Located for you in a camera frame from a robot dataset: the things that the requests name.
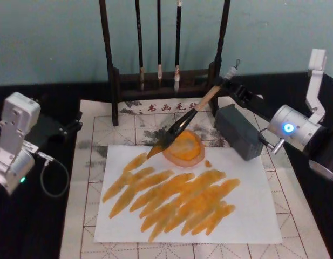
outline orange dish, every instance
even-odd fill
[[[163,155],[175,165],[191,167],[205,158],[205,146],[194,132],[185,130],[163,151]]]

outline wooden rack post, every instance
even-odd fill
[[[114,67],[112,63],[110,33],[105,0],[99,0],[99,6],[107,59],[107,74],[110,81],[112,124],[114,126],[118,126],[118,102],[120,101],[203,97],[211,88],[213,79],[220,73],[222,61],[221,54],[228,23],[230,0],[224,1],[218,48],[214,61],[210,63],[208,69],[183,70],[180,77],[178,92],[175,92],[174,90],[174,72],[163,72],[162,84],[160,84],[160,80],[158,80],[158,73],[144,73],[142,89],[140,73],[119,74],[119,70]],[[218,98],[212,98],[209,104],[213,115],[215,115],[218,109]]]

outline gray power adapter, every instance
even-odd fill
[[[246,161],[261,155],[261,133],[240,113],[234,104],[218,109],[214,127]]]

